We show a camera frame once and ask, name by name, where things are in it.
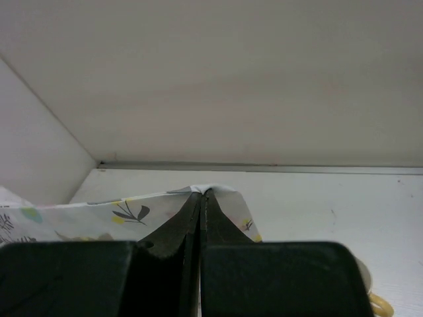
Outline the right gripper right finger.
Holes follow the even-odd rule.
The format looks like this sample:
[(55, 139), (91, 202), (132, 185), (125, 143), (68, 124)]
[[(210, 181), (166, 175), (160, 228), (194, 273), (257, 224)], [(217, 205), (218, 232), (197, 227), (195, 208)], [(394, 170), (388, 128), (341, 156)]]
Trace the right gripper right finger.
[(236, 261), (248, 238), (222, 211), (213, 190), (202, 197), (200, 208), (200, 292), (202, 316), (240, 316), (245, 268)]

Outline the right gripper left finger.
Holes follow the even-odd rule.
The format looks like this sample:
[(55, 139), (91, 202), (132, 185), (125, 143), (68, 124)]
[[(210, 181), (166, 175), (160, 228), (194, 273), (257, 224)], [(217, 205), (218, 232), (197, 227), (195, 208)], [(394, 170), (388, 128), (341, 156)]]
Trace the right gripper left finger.
[(201, 194), (137, 243), (137, 303), (141, 316), (197, 316)]

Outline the floral patterned cloth napkin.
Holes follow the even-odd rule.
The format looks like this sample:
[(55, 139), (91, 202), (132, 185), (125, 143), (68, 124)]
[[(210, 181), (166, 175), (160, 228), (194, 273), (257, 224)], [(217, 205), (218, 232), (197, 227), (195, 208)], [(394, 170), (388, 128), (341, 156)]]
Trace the floral patterned cloth napkin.
[(230, 221), (255, 242), (262, 240), (243, 196), (233, 188), (197, 185), (112, 201), (35, 206), (1, 188), (1, 243), (141, 240), (172, 219), (191, 194), (213, 190)]

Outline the yellow ceramic mug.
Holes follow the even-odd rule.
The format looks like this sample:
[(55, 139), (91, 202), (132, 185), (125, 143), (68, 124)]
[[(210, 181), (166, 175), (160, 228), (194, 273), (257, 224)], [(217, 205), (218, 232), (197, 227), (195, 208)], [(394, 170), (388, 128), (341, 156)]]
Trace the yellow ceramic mug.
[(393, 317), (395, 313), (394, 308), (385, 299), (376, 295), (371, 290), (373, 279), (365, 263), (359, 258), (355, 258), (355, 261), (358, 265), (360, 275), (362, 276), (373, 314), (375, 316)]

